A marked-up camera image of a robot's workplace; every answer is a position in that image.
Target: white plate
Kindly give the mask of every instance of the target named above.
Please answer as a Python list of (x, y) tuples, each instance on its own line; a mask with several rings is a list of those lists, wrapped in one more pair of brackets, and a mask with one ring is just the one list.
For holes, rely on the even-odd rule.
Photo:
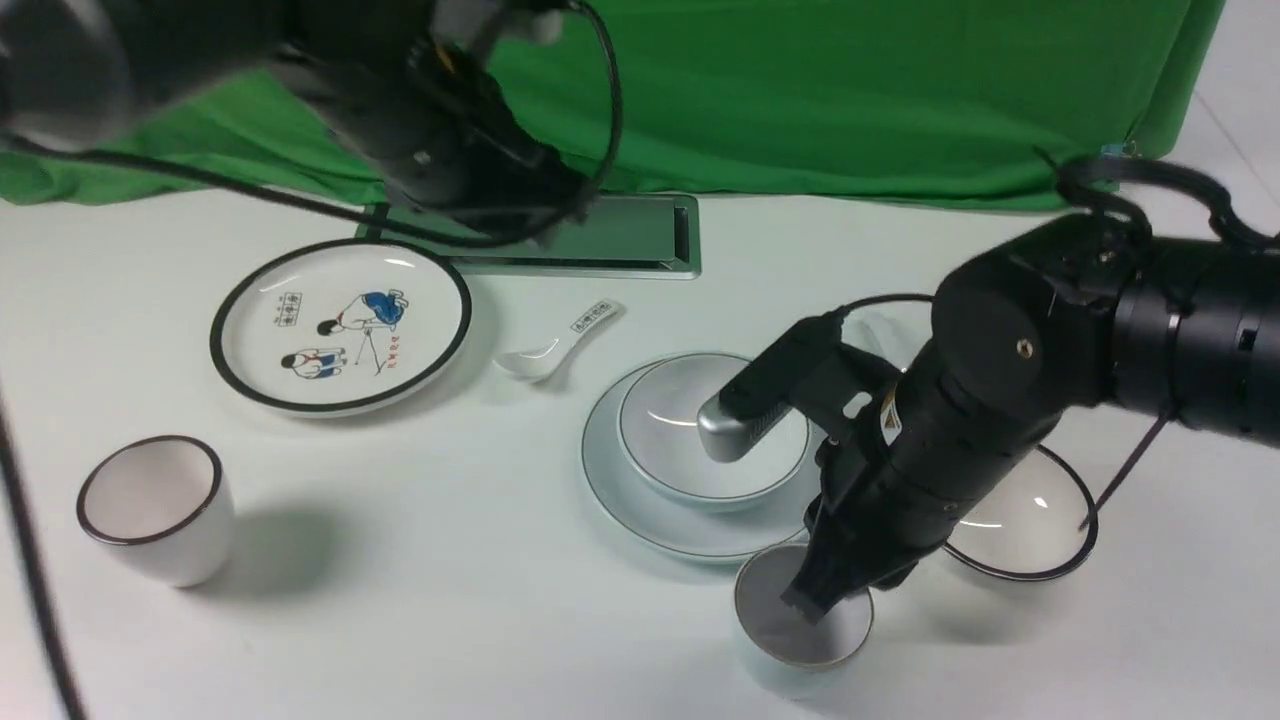
[(604, 512), (644, 543), (696, 562), (741, 562), (800, 537), (804, 512), (819, 492), (813, 455), (822, 433), (810, 433), (801, 470), (758, 505), (736, 512), (700, 512), (678, 505), (654, 491), (618, 442), (622, 400), (650, 366), (609, 388), (595, 404), (582, 433), (582, 469)]
[(344, 416), (422, 388), (470, 324), (471, 293), (453, 266), (408, 243), (340, 240), (253, 272), (218, 310), (209, 342), (244, 397)]

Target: white table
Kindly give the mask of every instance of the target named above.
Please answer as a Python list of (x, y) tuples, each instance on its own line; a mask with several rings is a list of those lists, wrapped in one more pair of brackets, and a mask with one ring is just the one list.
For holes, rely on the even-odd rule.
[[(1198, 110), (1188, 136), (1183, 159), (1228, 182), (1247, 219), (1280, 225)], [(1144, 201), (1158, 229), (1203, 234), (1194, 206)], [(726, 574), (627, 544), (585, 498), (582, 421), (628, 369), (678, 351), (756, 352), (803, 314), (931, 291), (1038, 222), (705, 200), (700, 279), (471, 277), (472, 334), (438, 386), (369, 418), (301, 423), (219, 380), (209, 324), (253, 268), (349, 225), (216, 192), (0, 209), (0, 387), (92, 717), (1280, 716), (1275, 452), (1167, 430), (1042, 625), (1001, 642), (931, 633), (909, 583), (877, 596), (847, 679), (804, 706), (732, 662)], [(550, 388), (488, 366), (602, 296), (630, 314)], [(923, 329), (923, 307), (887, 313)], [(1146, 427), (1071, 414), (1050, 446), (1097, 491)], [(201, 437), (227, 464), (244, 543), (214, 591), (146, 582), (76, 524), (88, 470), (160, 433)], [(8, 529), (5, 518), (6, 548)], [(58, 712), (6, 550), (0, 717)]]

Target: ceramic spoon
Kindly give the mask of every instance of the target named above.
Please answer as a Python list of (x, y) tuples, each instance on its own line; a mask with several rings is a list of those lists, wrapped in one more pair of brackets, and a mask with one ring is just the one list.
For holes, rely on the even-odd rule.
[(620, 313), (622, 313), (622, 305), (616, 300), (599, 300), (573, 320), (561, 337), (534, 350), (506, 352), (494, 357), (493, 364), (517, 380), (526, 383), (545, 380), (556, 373), (573, 347), (582, 342), (582, 338), (604, 327), (607, 320)]

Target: blue cartoon figure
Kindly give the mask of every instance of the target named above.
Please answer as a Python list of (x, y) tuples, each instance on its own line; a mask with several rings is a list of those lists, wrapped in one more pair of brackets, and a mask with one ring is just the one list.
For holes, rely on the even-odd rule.
[(300, 350), (280, 359), (280, 366), (305, 380), (321, 380), (342, 374), (347, 351), (342, 347)]
[(335, 319), (320, 323), (316, 332), (329, 337), (343, 331), (364, 331), (366, 336), (379, 328), (394, 331), (407, 307), (408, 300), (398, 290), (366, 292), (352, 300)]

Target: green cloth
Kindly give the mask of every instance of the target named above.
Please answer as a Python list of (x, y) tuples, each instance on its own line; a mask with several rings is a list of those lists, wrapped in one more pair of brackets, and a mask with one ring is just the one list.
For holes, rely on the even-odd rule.
[[(1225, 0), (596, 0), (618, 51), (626, 135), (608, 188), (1052, 205), (1033, 152), (1132, 142), (1166, 154)], [(535, 136), (589, 169), (608, 94), (585, 22), (494, 60)], [(114, 146), (352, 204), (376, 177), (264, 74)], [(0, 155), (0, 196), (101, 204), (164, 178)]]

